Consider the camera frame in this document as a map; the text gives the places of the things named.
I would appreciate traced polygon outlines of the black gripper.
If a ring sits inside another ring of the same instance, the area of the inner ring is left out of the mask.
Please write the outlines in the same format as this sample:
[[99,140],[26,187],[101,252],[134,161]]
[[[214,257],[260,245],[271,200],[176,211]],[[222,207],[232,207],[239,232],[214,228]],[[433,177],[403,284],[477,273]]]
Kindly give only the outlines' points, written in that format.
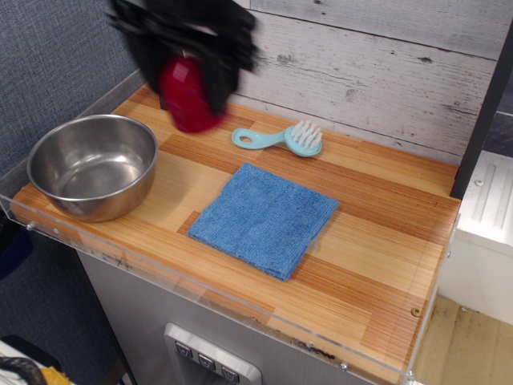
[[240,69],[256,66],[257,19],[235,1],[110,1],[107,17],[158,95],[165,66],[182,51],[196,56],[213,115],[224,113]]

